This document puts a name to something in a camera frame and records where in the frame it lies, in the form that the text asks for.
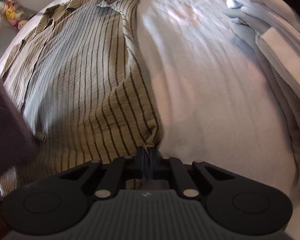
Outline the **beige striped shirt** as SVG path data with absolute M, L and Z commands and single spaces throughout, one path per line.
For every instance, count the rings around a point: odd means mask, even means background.
M 0 196 L 96 159 L 151 148 L 161 121 L 136 34 L 139 0 L 69 0 L 47 8 L 1 77 L 39 141 L 35 159 L 0 177 Z

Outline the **dark purple sleeve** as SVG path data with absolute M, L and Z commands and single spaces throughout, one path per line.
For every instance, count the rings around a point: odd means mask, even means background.
M 0 176 L 38 153 L 34 135 L 6 94 L 0 78 Z

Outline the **plush toy hanging organizer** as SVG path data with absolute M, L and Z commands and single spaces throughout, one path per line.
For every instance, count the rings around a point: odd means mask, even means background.
M 17 30 L 22 29 L 29 21 L 23 7 L 16 0 L 0 0 L 0 13 Z

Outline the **pink dotted bed sheet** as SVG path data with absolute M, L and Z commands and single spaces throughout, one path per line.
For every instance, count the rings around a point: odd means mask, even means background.
M 35 28 L 18 33 L 0 60 Z M 296 192 L 298 171 L 287 123 L 254 51 L 223 14 L 226 0 L 139 0 L 136 34 L 161 121 L 164 156 L 203 160 Z

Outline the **white folded blanket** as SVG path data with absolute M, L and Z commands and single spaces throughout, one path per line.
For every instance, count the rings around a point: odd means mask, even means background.
M 283 110 L 300 201 L 300 0 L 227 0 L 233 30 L 255 51 Z

